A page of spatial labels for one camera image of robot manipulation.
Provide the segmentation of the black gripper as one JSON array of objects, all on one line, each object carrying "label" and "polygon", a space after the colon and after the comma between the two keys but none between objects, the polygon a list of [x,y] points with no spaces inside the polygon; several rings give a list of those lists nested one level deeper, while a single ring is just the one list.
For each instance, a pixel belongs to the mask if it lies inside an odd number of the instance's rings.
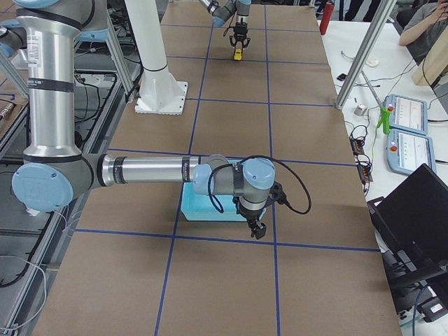
[{"label": "black gripper", "polygon": [[242,41],[242,47],[247,48],[251,39],[247,36],[248,25],[245,22],[237,22],[233,28],[234,35],[229,37],[230,45],[232,47],[237,46],[237,41]]},{"label": "black gripper", "polygon": [[267,226],[259,221],[264,212],[264,208],[250,210],[241,202],[237,203],[237,213],[246,219],[251,231],[251,238],[262,239],[265,236]]}]

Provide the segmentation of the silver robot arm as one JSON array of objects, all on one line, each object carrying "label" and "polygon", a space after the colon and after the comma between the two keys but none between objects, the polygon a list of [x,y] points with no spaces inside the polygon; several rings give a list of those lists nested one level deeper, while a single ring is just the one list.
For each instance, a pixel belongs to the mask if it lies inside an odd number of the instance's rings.
[{"label": "silver robot arm", "polygon": [[27,33],[31,143],[14,173],[15,196],[27,207],[54,211],[98,187],[131,182],[192,183],[216,201],[234,198],[252,237],[265,235],[260,221],[271,204],[275,168],[261,157],[231,164],[209,157],[113,157],[84,154],[74,140],[74,40],[109,28],[105,1],[18,1],[18,22]]},{"label": "silver robot arm", "polygon": [[233,48],[238,48],[240,44],[242,50],[249,45],[251,39],[247,34],[251,0],[229,0],[222,6],[217,1],[200,0],[199,2],[212,16],[213,23],[217,27],[222,27],[229,19],[237,15],[230,44]]}]

